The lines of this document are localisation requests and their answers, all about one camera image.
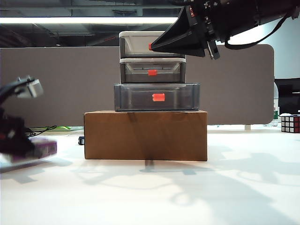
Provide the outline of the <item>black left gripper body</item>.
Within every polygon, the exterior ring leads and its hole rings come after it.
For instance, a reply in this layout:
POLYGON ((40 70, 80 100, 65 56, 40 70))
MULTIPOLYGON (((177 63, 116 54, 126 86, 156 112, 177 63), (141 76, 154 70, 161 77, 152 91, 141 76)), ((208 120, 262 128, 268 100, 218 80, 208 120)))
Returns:
POLYGON ((2 114, 0 116, 0 152, 14 156, 29 156, 35 149, 25 134, 24 120, 2 114))

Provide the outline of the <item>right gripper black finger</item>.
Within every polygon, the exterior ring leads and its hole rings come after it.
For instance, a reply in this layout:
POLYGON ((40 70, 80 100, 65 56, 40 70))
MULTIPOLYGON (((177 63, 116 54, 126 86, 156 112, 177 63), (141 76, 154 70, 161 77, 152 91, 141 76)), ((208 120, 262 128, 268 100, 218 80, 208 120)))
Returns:
POLYGON ((195 9, 192 6, 184 6, 176 22, 150 44, 150 49, 160 53, 205 57, 205 33, 205 23, 195 9))

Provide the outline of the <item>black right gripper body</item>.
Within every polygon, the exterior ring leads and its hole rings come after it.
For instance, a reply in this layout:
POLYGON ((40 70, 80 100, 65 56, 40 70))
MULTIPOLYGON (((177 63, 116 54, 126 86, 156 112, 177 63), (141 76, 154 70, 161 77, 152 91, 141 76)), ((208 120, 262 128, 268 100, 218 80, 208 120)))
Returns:
POLYGON ((210 57, 220 57, 216 42, 225 41, 226 17, 229 15, 228 0, 186 0, 185 6, 192 6, 197 15, 205 23, 207 50, 210 57))

